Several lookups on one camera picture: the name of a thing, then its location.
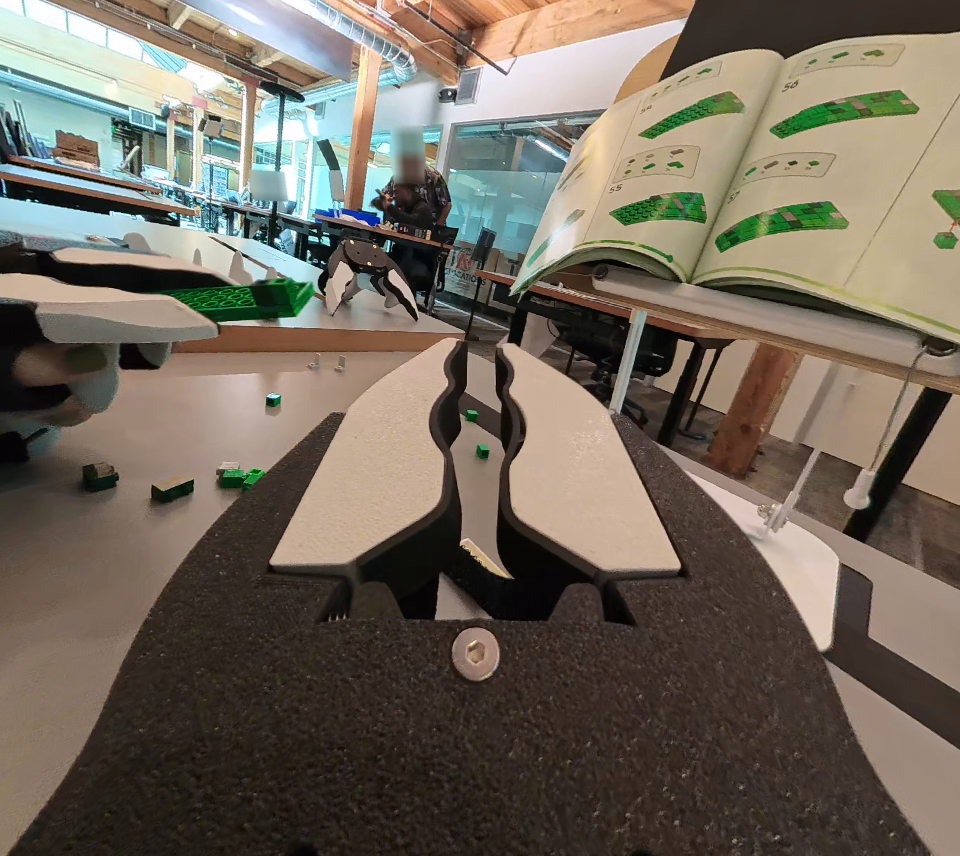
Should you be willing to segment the building instruction booklet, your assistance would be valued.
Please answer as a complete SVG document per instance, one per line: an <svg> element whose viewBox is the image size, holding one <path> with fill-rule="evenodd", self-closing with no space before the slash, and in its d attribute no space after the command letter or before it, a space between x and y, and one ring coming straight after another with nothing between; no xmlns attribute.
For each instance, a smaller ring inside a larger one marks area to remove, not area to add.
<svg viewBox="0 0 960 856"><path fill-rule="evenodd" d="M958 34L691 64L575 144L520 294L611 262L958 342Z"/></svg>

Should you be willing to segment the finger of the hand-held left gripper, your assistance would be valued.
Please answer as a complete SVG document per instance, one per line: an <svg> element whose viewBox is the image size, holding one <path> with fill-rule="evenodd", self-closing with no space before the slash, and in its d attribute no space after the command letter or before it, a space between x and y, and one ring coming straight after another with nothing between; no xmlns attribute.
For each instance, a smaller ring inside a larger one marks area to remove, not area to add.
<svg viewBox="0 0 960 856"><path fill-rule="evenodd" d="M167 344L212 339L210 321L176 298L73 286L33 274L3 274L2 306L28 307L54 344Z"/></svg>
<svg viewBox="0 0 960 856"><path fill-rule="evenodd" d="M50 251L49 277L70 285L126 292L174 292L238 285L226 275L168 255L79 247Z"/></svg>

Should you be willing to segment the white book stand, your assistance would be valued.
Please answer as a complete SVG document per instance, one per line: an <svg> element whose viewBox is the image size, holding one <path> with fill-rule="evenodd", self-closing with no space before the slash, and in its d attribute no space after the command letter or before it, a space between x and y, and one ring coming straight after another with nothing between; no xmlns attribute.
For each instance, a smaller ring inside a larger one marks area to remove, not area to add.
<svg viewBox="0 0 960 856"><path fill-rule="evenodd" d="M601 264L592 273L594 290L679 322L711 326L738 339L793 355L830 360L840 369L895 376L931 389L958 392L958 327L913 321L900 327L878 310L866 316L841 315L842 305L827 311L726 291L670 282L641 271ZM759 515L746 498L696 473L690 475L736 523L786 590L822 652L834 639L841 562L822 539L791 522L789 515L810 478L816 455L808 459L780 504Z"/></svg>

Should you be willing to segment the green studded base plate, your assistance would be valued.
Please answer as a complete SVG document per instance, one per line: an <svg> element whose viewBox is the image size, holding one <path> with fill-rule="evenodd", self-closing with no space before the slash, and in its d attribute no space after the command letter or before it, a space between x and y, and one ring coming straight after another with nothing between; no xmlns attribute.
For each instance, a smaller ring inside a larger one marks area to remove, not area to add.
<svg viewBox="0 0 960 856"><path fill-rule="evenodd" d="M309 282L288 277L251 285L206 287L163 292L213 322L291 319L315 296Z"/></svg>

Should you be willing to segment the wooden ceiling column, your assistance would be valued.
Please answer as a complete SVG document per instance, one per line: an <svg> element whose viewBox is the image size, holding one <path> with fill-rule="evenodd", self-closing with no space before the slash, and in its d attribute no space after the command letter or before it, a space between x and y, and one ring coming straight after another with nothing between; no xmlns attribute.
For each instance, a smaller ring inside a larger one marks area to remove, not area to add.
<svg viewBox="0 0 960 856"><path fill-rule="evenodd" d="M362 46L359 52L357 89L351 127L351 141L347 159L344 205L360 210L366 199L365 188L372 132L377 108L377 96L382 65L381 55L371 47Z"/></svg>

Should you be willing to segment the grey desk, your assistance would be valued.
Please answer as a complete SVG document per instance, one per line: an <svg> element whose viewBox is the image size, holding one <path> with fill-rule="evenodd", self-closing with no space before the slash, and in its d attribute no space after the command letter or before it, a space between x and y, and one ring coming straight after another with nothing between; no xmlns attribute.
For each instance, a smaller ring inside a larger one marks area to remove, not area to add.
<svg viewBox="0 0 960 856"><path fill-rule="evenodd" d="M121 377L113 405L29 464L2 468L2 854L63 781L142 622L236 495L222 461L269 469L330 412L417 355L175 354ZM267 408L265 396L282 394ZM86 493L82 465L109 462L115 490ZM873 543L843 536L839 493L855 468L822 457L796 523L874 584L870 636L958 690L958 507L906 488ZM192 476L169 505L151 484ZM828 669L891 795L933 854L958 854L958 749L842 670Z"/></svg>

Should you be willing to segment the white wood-edged desk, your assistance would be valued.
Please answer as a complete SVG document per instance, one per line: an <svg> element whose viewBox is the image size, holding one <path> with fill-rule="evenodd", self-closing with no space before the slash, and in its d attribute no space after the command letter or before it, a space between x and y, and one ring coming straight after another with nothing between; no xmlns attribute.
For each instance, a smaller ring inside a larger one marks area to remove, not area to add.
<svg viewBox="0 0 960 856"><path fill-rule="evenodd" d="M221 274L229 271L234 256L240 252L245 271L254 279L264 278L269 267L301 282L316 284L319 278L319 271L311 265L240 237L9 199L2 199L1 215L2 229L61 239L85 240L91 235L121 239L136 232L143 235L152 250L172 257L190 261L198 251L202 265ZM333 315L317 296L294 319L228 322L222 325L217 338L182 343L176 345L175 350L183 353L417 351L443 338L462 336L459 327L426 314L413 321L401 307L388 309L378 293L363 289Z"/></svg>

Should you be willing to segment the long wooden worktable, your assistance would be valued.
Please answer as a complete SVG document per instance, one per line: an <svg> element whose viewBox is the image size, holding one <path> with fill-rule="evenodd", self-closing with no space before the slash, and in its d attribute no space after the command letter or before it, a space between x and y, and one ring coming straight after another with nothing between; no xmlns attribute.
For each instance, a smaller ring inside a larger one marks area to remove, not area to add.
<svg viewBox="0 0 960 856"><path fill-rule="evenodd" d="M151 223L178 226L196 215L193 207L150 192L107 185L86 178L55 175L24 165L1 165L2 196L93 213L138 216Z"/></svg>

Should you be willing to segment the glass office partition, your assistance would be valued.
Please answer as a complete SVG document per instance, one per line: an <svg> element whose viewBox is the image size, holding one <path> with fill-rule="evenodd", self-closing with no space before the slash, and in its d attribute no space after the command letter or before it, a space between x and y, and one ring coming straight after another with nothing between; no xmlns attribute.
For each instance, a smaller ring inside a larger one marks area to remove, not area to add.
<svg viewBox="0 0 960 856"><path fill-rule="evenodd" d="M444 175L455 244L483 229L499 250L524 254L581 136L601 111L451 124Z"/></svg>

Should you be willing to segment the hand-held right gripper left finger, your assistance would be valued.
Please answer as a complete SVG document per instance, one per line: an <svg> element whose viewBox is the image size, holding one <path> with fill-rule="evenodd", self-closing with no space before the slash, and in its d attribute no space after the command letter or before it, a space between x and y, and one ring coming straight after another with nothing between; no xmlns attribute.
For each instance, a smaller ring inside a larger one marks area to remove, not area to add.
<svg viewBox="0 0 960 856"><path fill-rule="evenodd" d="M426 584L459 547L451 448L464 342L446 338L347 409L270 558L279 573Z"/></svg>

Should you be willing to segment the wooden support post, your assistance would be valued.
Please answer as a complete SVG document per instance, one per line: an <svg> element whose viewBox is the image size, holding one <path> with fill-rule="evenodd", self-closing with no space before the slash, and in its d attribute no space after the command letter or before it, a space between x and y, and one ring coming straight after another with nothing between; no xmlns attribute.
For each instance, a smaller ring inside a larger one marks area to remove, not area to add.
<svg viewBox="0 0 960 856"><path fill-rule="evenodd" d="M803 360L786 348L757 344L703 462L727 477L750 472Z"/></svg>

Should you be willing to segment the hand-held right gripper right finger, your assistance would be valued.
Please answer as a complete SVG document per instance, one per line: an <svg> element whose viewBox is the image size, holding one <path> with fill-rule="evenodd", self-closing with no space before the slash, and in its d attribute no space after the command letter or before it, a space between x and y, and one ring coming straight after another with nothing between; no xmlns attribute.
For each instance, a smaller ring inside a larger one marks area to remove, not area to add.
<svg viewBox="0 0 960 856"><path fill-rule="evenodd" d="M497 550L538 584L675 577L681 560L607 408L519 346L496 355Z"/></svg>

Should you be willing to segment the black-legged wooden desk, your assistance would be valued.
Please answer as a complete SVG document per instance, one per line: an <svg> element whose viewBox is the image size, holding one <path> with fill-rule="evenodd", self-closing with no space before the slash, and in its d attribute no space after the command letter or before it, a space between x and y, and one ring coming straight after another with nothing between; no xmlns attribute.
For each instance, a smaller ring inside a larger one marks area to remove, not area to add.
<svg viewBox="0 0 960 856"><path fill-rule="evenodd" d="M731 295L705 287L671 283L625 268L598 268L600 276L579 267L535 283L531 292L551 298L606 302L724 332L734 339L796 351L858 370L921 386L901 424L892 418L892 442L882 442L869 487L850 504L844 533L865 541L879 522L897 487L905 480L952 397L959 393L958 338L943 341L877 322L854 320L770 300Z"/></svg>

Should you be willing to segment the black office chair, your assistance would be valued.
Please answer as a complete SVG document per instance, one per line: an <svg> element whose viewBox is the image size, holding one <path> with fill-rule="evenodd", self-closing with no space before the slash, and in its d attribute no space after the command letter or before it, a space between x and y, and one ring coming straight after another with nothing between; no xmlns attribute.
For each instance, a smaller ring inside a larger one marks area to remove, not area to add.
<svg viewBox="0 0 960 856"><path fill-rule="evenodd" d="M583 387L600 402L609 405L623 361L629 336L629 324L601 320L557 323L559 339L570 349L594 364L592 382ZM639 338L630 378L665 375L672 369L678 346L677 334L646 324Z"/></svg>

